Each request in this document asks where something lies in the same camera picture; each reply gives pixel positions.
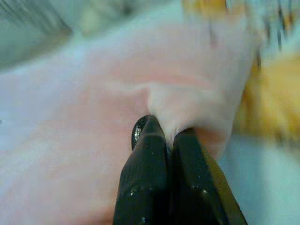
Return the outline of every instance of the yellow object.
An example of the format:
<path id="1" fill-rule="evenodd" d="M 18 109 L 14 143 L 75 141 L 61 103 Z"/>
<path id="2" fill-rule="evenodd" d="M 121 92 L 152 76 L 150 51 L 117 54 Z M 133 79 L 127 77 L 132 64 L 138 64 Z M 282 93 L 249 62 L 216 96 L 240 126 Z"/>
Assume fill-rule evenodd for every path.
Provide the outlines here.
<path id="1" fill-rule="evenodd" d="M 225 0 L 183 0 L 183 6 L 186 12 L 214 18 L 228 14 Z M 283 18 L 286 30 L 293 28 L 294 19 L 294 12 Z M 290 57 L 282 55 L 267 67 L 260 66 L 258 57 L 245 86 L 233 125 L 234 132 L 274 140 L 299 141 L 300 54 Z"/>

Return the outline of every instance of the black forceps tip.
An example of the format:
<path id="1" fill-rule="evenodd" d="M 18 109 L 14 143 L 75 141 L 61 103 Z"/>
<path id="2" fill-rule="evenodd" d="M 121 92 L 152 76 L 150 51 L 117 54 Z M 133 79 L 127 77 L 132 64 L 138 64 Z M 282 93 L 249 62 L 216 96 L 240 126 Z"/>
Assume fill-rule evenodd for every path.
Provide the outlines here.
<path id="1" fill-rule="evenodd" d="M 120 176 L 114 225 L 246 225 L 220 167 L 194 130 L 172 152 L 156 117 L 140 118 Z"/>

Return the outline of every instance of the black clamp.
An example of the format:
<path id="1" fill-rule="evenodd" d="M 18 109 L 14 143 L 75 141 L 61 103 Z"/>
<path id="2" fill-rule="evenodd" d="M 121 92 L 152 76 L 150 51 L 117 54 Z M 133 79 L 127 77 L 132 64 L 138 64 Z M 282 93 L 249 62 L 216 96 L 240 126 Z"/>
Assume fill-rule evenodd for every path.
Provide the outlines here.
<path id="1" fill-rule="evenodd" d="M 132 154 L 121 172 L 114 225 L 247 225 L 215 160 L 193 129 L 173 150 L 156 117 L 136 123 Z"/>

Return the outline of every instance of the white surface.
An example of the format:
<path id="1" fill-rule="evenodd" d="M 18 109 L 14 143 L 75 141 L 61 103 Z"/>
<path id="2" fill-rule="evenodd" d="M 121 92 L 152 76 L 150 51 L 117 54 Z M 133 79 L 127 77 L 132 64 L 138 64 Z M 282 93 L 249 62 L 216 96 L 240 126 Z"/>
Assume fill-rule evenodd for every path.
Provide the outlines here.
<path id="1" fill-rule="evenodd" d="M 235 136 L 221 158 L 249 225 L 299 224 L 300 161 L 287 151 Z"/>

